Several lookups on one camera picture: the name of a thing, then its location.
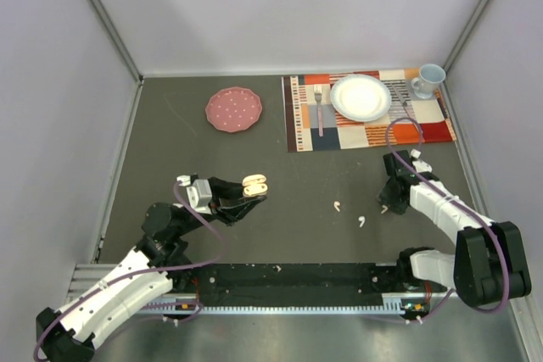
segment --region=wire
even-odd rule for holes
[[[176,303],[152,304],[152,305],[146,305],[145,307],[142,307],[142,309],[158,309],[158,308],[164,308],[164,307],[176,307],[177,305],[184,305],[184,304],[196,305],[198,306],[198,309],[196,309],[196,311],[190,314],[187,318],[184,318],[182,320],[176,320],[177,322],[175,322],[175,320],[172,318],[166,317],[165,315],[162,315],[162,316],[153,315],[146,318],[138,318],[137,320],[134,320],[133,322],[131,322],[130,324],[127,324],[126,326],[123,326],[122,328],[115,331],[112,335],[107,337],[104,343],[102,343],[102,346],[98,349],[98,351],[101,351],[107,343],[111,343],[113,340],[115,340],[117,337],[122,335],[124,332],[132,329],[134,326],[139,325],[142,322],[151,321],[151,320],[162,320],[164,322],[171,321],[173,324],[176,324],[176,325],[184,324],[196,318],[204,310],[204,305],[200,303],[200,301],[183,301],[183,302],[179,301]]]
[[[113,286],[114,284],[117,284],[119,281],[123,281],[125,279],[128,279],[130,277],[138,276],[138,275],[144,275],[146,273],[155,273],[155,272],[161,272],[161,271],[180,271],[180,270],[191,270],[198,267],[203,267],[207,265],[211,265],[217,261],[219,261],[224,253],[227,250],[227,243],[224,239],[224,237],[219,233],[217,229],[215,229],[207,220],[204,219],[202,215],[200,215],[198,212],[196,212],[182,197],[179,193],[179,186],[181,185],[181,182],[176,182],[173,186],[173,193],[176,196],[179,203],[187,209],[187,211],[192,214],[197,220],[199,220],[203,226],[205,226],[213,235],[219,239],[221,242],[221,251],[219,252],[219,255],[214,257],[211,260],[206,260],[205,262],[199,262],[192,265],[180,265],[180,266],[167,266],[167,267],[156,267],[153,269],[145,269],[145,270],[136,270],[131,273],[126,273],[125,275],[116,277],[115,279],[108,281],[108,286]],[[96,296],[99,292],[102,291],[102,288],[96,288],[92,290],[90,293],[88,293],[86,296],[81,297],[78,301],[73,303],[64,313],[59,315],[57,318],[54,319],[54,321],[45,329],[43,330],[43,333],[38,338],[36,342],[36,346],[34,347],[34,360],[35,362],[46,362],[48,359],[42,359],[39,356],[40,348],[43,345],[43,341],[45,341],[45,338],[49,335],[49,333],[53,330],[57,324],[66,317],[69,313],[74,311],[75,309],[79,308],[83,303],[85,303],[89,298],[92,298]]]
[[[428,304],[430,304],[434,292],[432,291],[432,283],[430,281],[427,281],[426,284],[428,285]]]
[[[443,191],[441,191],[438,187],[436,187],[434,184],[432,184],[430,181],[428,181],[422,175],[418,174],[417,171],[413,167],[411,167],[393,149],[392,145],[390,144],[390,139],[389,139],[390,130],[392,129],[392,127],[396,123],[398,123],[398,122],[400,122],[402,120],[409,120],[410,122],[412,122],[416,126],[416,128],[419,130],[419,143],[422,140],[422,137],[423,137],[422,129],[421,129],[421,126],[418,124],[418,122],[416,120],[414,120],[411,117],[405,117],[405,118],[399,118],[399,119],[393,120],[392,122],[390,122],[390,125],[387,127],[387,130],[386,130],[385,135],[384,135],[384,138],[385,138],[385,140],[387,142],[387,146],[389,147],[390,152],[396,157],[396,159],[400,163],[403,164],[404,167],[406,167],[412,174],[414,174],[416,178],[418,178],[420,181],[422,181],[424,184],[426,184],[432,191],[434,191],[440,197],[448,198],[447,194],[445,194]],[[489,235],[490,240],[492,241],[492,243],[493,243],[493,245],[495,247],[496,253],[498,255],[498,259],[500,260],[501,275],[502,275],[502,279],[503,279],[503,293],[501,295],[500,302],[493,309],[481,309],[481,308],[477,308],[477,307],[475,307],[474,309],[476,309],[477,311],[479,311],[481,313],[484,313],[484,314],[499,313],[500,311],[502,311],[507,306],[507,300],[509,299],[509,275],[508,275],[508,272],[507,272],[507,262],[506,262],[505,254],[503,253],[503,250],[501,249],[500,242],[498,241],[498,237],[490,229],[490,227],[486,225],[486,222],[484,222],[484,220],[475,211],[473,211],[472,209],[470,209],[466,205],[464,205],[462,203],[459,203],[455,199],[451,199],[449,202],[452,205],[454,205],[455,207],[457,207],[458,209],[460,209],[464,214],[468,215],[473,220],[475,220],[477,223],[479,223],[483,227],[484,231]],[[450,297],[450,294],[445,296],[443,298],[443,300],[441,300],[441,302],[438,304],[436,309],[439,309],[442,306],[442,304],[445,302],[445,300]],[[432,314],[433,314],[433,312],[430,312],[424,318],[428,318]]]
[[[436,305],[434,307],[434,309],[432,309],[427,315],[425,315],[424,317],[421,317],[420,319],[420,322],[421,324],[427,320],[428,318],[430,318],[431,316],[435,315],[444,305],[445,305],[445,302],[449,299],[449,297],[452,295],[452,293],[454,293],[455,291],[453,289],[450,289],[447,294],[443,297],[443,299],[438,303],[438,305]],[[383,322],[391,322],[393,324],[402,324],[402,325],[406,325],[406,324],[409,324],[410,321],[409,320],[401,320],[401,319],[389,319],[389,318],[384,318],[384,317],[376,317],[376,316],[373,316],[373,315],[363,315],[364,318],[367,318],[369,320],[376,320],[376,321],[383,321]]]

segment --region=fork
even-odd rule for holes
[[[315,85],[313,87],[313,92],[315,93],[315,102],[316,102],[316,114],[319,121],[319,137],[323,136],[322,131],[322,86]]]

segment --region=plate rim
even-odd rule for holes
[[[386,103],[385,103],[385,106],[386,106],[386,109],[379,115],[375,114],[374,116],[368,116],[367,118],[369,119],[360,119],[360,117],[355,117],[355,116],[352,116],[350,114],[345,114],[344,112],[342,112],[342,109],[338,109],[338,106],[339,106],[339,103],[337,102],[337,98],[338,98],[338,84],[341,84],[341,82],[346,82],[348,79],[351,79],[351,78],[358,78],[358,77],[363,77],[363,78],[367,78],[369,79],[370,81],[372,82],[375,82],[375,83],[378,83],[379,86],[385,91],[386,90]],[[371,122],[371,121],[374,121],[374,120],[377,120],[379,118],[382,118],[383,116],[386,115],[387,112],[389,112],[390,110],[390,106],[392,104],[392,97],[390,96],[390,90],[387,88],[386,85],[384,85],[384,83],[380,80],[378,80],[377,78],[374,78],[373,76],[370,76],[370,75],[364,75],[364,74],[351,74],[351,75],[347,75],[347,76],[344,76],[343,78],[340,78],[339,80],[337,80],[333,85],[332,85],[332,88],[330,89],[330,102],[332,102],[332,106],[334,109],[336,109],[341,115],[343,115],[345,118],[349,119],[349,120],[353,120],[355,122]]]

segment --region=small white object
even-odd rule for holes
[[[268,192],[267,184],[253,184],[244,188],[245,197],[253,197],[255,195],[266,195]]]
[[[179,175],[177,182],[181,182],[182,187],[190,186],[190,175]]]
[[[252,186],[254,184],[263,184],[266,182],[266,176],[262,174],[247,175],[242,179],[241,185],[244,187]]]
[[[417,171],[417,173],[432,172],[432,166],[425,161],[415,160],[413,161],[413,165],[415,166],[415,170]]]
[[[96,283],[100,290],[106,290],[109,288],[109,284],[106,280],[102,279],[98,283]]]
[[[411,152],[409,153],[411,157],[413,157],[415,160],[418,160],[419,157],[421,157],[421,152],[413,148]]]
[[[348,75],[340,79],[333,85],[330,99],[345,118],[358,122],[379,119],[392,103],[389,89],[369,75]]]

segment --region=gray floor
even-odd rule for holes
[[[252,89],[263,102],[259,122],[245,132],[217,131],[204,108],[229,86]],[[287,153],[283,96],[278,76],[148,79],[115,195],[101,263],[120,261],[141,237],[146,208],[172,202],[178,175],[199,173],[240,181],[262,173],[268,199],[232,228],[221,226],[236,263],[388,262],[400,250],[433,246],[453,250],[423,215],[380,214],[375,197],[386,182],[386,148]],[[423,158],[447,187],[468,202],[454,143],[423,146]],[[341,202],[341,212],[333,208]],[[358,217],[366,216],[359,228]],[[188,257],[208,259],[217,249],[205,229],[187,235]]]
[[[105,344],[92,361],[527,361],[511,318],[509,309],[481,315],[451,300],[422,326],[337,315],[204,315],[177,329],[145,321]]]

